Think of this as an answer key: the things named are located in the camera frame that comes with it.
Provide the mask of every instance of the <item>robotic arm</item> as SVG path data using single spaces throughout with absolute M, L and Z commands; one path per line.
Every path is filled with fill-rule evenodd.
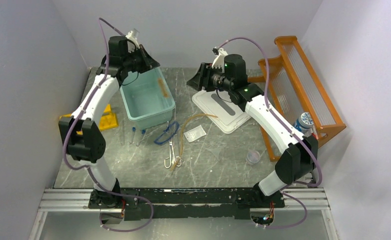
M 318 155 L 318 141 L 314 136 L 305 137 L 269 102 L 268 105 L 265 103 L 264 91 L 256 84 L 248 83 L 246 62 L 240 55 L 228 54 L 223 48 L 214 48 L 213 53 L 217 55 L 213 63 L 202 63 L 187 85 L 197 91 L 227 91 L 232 103 L 253 117 L 273 139 L 281 157 L 275 170 L 254 186 L 263 193 L 260 198 L 271 196 L 315 168 L 313 160 L 293 135 L 302 139 L 315 157 Z M 282 123 L 292 130 L 291 134 Z
M 85 110 L 71 131 L 67 142 L 67 153 L 74 160 L 79 161 L 80 165 L 88 166 L 101 186 L 115 193 L 120 193 L 121 188 L 119 181 L 113 176 L 103 157 L 106 141 L 98 127 L 100 119 L 113 94 L 119 90 L 128 76 L 128 72 L 142 74 L 160 66 L 147 53 L 143 45 L 138 44 L 137 34 L 138 32 L 134 29 L 126 36 L 113 36 L 109 39 L 109 66 L 105 81 L 102 82 L 106 73 L 106 56 L 96 72 L 97 76 L 89 94 L 71 117 L 62 117 L 58 123 L 64 144 L 72 123 L 81 111 Z M 94 183 L 94 188 L 106 207 L 116 206 L 118 202 L 120 203 L 119 196 L 104 192 L 96 183 Z

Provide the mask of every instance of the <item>scissors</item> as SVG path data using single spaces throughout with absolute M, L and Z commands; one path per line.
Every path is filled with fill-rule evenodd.
M 170 167 L 172 167 L 172 165 L 175 164 L 175 161 L 179 161 L 176 164 L 176 166 L 180 167 L 182 165 L 181 157 L 175 156 L 174 142 L 173 142 L 172 138 L 170 138 L 168 141 L 169 141 L 169 157 L 164 159 L 164 167 L 169 169 Z

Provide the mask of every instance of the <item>table surface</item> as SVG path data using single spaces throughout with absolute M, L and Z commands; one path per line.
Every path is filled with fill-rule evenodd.
M 89 74 L 82 99 L 94 82 L 96 69 L 94 67 Z M 186 85 L 197 69 L 161 68 L 161 71 L 176 103 L 172 120 L 183 124 L 192 115 L 202 113 L 192 101 L 192 96 L 197 91 Z M 258 70 L 247 70 L 247 74 L 259 76 L 261 73 Z M 252 187 L 274 170 L 275 164 L 269 160 L 256 121 L 250 119 L 233 133 L 225 134 L 209 118 L 199 117 L 190 121 L 185 131 L 201 125 L 207 135 L 191 143 L 183 139 L 183 164 L 172 173 L 164 167 L 164 159 L 169 156 L 169 145 L 159 146 L 153 142 L 167 127 L 167 123 L 148 128 L 137 147 L 135 143 L 142 135 L 137 132 L 134 144 L 129 144 L 134 125 L 128 119 L 119 91 L 110 100 L 110 105 L 117 115 L 119 127 L 102 131 L 106 140 L 104 156 L 122 188 Z M 173 141 L 178 155 L 178 136 Z M 272 147 L 277 154 L 276 146 L 272 144 Z M 261 154 L 260 162 L 253 166 L 246 164 L 249 150 L 256 150 Z M 54 187 L 92 188 L 93 183 L 86 171 L 73 172 L 62 162 Z

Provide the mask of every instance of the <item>plastic bottle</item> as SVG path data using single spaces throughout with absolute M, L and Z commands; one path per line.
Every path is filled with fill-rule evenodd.
M 303 112 L 293 124 L 294 128 L 305 134 L 309 129 L 314 127 L 314 121 L 311 114 Z

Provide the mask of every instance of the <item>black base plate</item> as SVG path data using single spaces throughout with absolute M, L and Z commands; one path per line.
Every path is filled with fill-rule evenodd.
M 250 219 L 250 208 L 275 208 L 285 206 L 283 195 L 277 191 L 268 197 L 258 197 L 259 191 L 252 187 L 235 188 L 126 188 L 123 194 L 139 195 L 154 205 L 154 219 L 234 217 Z M 125 221 L 148 219 L 150 206 L 143 201 L 126 197 Z M 103 205 L 89 204 L 90 209 L 104 209 Z

